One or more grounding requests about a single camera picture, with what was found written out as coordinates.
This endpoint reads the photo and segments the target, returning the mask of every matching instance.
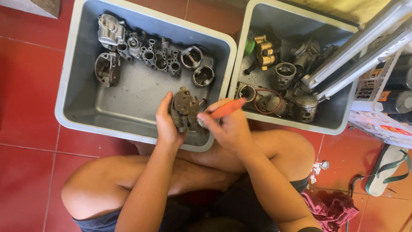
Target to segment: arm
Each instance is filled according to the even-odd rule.
[[[162,222],[176,153],[185,140],[168,114],[172,100],[168,92],[156,113],[159,137],[144,171],[127,197],[115,232],[155,232]]]
[[[256,196],[266,213],[282,232],[296,232],[305,227],[320,228],[319,223],[289,181],[253,142],[244,113],[238,110],[217,124],[208,113],[229,101],[211,105],[198,118],[213,133],[219,144],[231,151],[246,167]]]

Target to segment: crossed legs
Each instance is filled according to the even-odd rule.
[[[264,154],[289,180],[308,176],[314,149],[301,135],[286,130],[254,131],[252,137]],[[137,143],[137,156],[98,158],[79,167],[66,181],[62,200],[72,217],[83,220],[122,208],[142,173],[154,145]],[[200,189],[225,191],[240,173],[242,163],[217,142],[206,152],[179,150],[173,164],[169,196]]]

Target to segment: dark shorts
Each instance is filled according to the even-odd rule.
[[[302,194],[308,179],[309,176],[303,180],[290,183],[296,191]],[[113,232],[119,214],[120,210],[117,210],[98,218],[73,220],[80,226],[83,232]],[[193,209],[175,201],[174,198],[169,198],[159,231],[185,231],[186,229],[183,229],[183,227],[194,222],[193,214]],[[232,220],[233,226],[241,227],[238,231],[279,231],[276,224],[260,205],[247,173],[243,174],[226,192],[218,197],[212,209],[208,212],[208,217],[215,218],[215,221],[225,219],[226,225],[228,223],[227,220]]]

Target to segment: sandal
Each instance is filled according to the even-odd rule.
[[[407,152],[407,148],[386,144],[366,182],[366,192],[372,196],[380,196],[388,183],[405,179],[411,171],[411,159]],[[404,160],[408,165],[408,173],[391,177]]]

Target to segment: hand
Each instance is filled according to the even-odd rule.
[[[210,117],[211,112],[231,100],[233,99],[226,98],[210,105],[203,113],[199,113],[197,118],[213,133],[217,142],[233,154],[242,155],[253,152],[257,145],[252,139],[248,121],[241,109],[223,117],[222,125]]]
[[[172,117],[169,114],[169,105],[172,99],[172,92],[167,92],[157,109],[156,124],[157,132],[159,134],[157,142],[180,147],[185,140],[186,133],[180,133],[177,130]]]

